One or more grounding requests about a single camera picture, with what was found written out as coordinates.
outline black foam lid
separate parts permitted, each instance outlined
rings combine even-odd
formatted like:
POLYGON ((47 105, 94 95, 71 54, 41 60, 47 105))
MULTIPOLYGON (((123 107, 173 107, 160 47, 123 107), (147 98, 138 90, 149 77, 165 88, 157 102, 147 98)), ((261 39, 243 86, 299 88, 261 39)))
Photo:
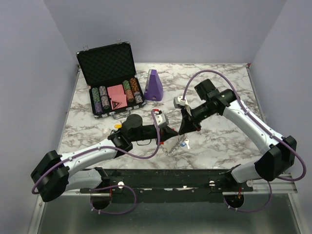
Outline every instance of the black foam lid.
POLYGON ((129 42, 79 51, 76 56, 88 85, 137 73, 129 42))

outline gray floor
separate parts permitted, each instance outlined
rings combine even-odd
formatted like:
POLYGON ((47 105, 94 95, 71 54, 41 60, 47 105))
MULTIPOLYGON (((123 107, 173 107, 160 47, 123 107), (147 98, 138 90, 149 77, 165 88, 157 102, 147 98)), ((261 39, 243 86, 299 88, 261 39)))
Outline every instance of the gray floor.
MULTIPOLYGON (((268 195, 246 196, 244 208, 257 208, 268 195)), ((130 204, 113 204, 124 210, 130 204)), ((270 206, 243 214, 224 204, 139 204, 126 215, 91 212, 86 196, 61 196, 45 205, 40 234, 297 234, 299 233, 287 195, 274 195, 270 206)))

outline pink playing card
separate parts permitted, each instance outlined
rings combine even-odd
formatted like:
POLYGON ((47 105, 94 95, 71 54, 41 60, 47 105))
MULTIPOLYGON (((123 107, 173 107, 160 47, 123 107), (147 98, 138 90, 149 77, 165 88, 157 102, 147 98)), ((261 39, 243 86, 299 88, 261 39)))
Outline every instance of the pink playing card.
POLYGON ((127 106, 127 95, 125 94, 113 95, 113 96, 110 96, 110 98, 111 98, 111 105, 112 105, 113 110, 127 106))
POLYGON ((108 96, 112 98, 114 95, 123 95, 125 92, 123 91, 122 84, 111 86, 107 88, 108 96))

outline open black case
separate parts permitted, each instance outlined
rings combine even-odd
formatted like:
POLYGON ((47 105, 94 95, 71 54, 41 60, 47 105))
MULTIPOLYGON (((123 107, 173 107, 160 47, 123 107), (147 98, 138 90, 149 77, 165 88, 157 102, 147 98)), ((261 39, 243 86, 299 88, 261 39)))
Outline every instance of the open black case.
POLYGON ((84 50, 77 52, 76 56, 84 78, 89 86, 92 112, 95 118, 107 117, 109 115, 116 118, 115 114, 122 112, 128 112, 126 115, 129 115, 132 109, 137 109, 145 105, 144 93, 136 77, 137 72, 129 42, 120 42, 93 49, 84 47, 84 50), (126 107, 115 110, 112 109, 110 104, 109 109, 103 109, 102 114, 96 115, 91 89, 100 86, 105 86, 107 88, 119 85, 122 84, 124 80, 129 80, 131 78, 136 79, 143 102, 127 102, 126 107))

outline screw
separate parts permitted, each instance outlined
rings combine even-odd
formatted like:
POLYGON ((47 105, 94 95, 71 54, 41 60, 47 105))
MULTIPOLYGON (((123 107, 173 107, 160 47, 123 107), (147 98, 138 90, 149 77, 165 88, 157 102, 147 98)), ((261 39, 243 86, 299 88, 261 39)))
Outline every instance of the screw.
POLYGON ((247 184, 248 187, 252 187, 252 186, 254 185, 254 183, 253 183, 252 180, 248 180, 248 181, 246 182, 246 184, 247 184))
POLYGON ((117 185, 121 185, 121 186, 119 186, 119 188, 122 189, 125 184, 122 181, 120 181, 120 182, 118 182, 117 185))
POLYGON ((209 181, 209 186, 214 187, 215 186, 215 182, 213 180, 209 181))

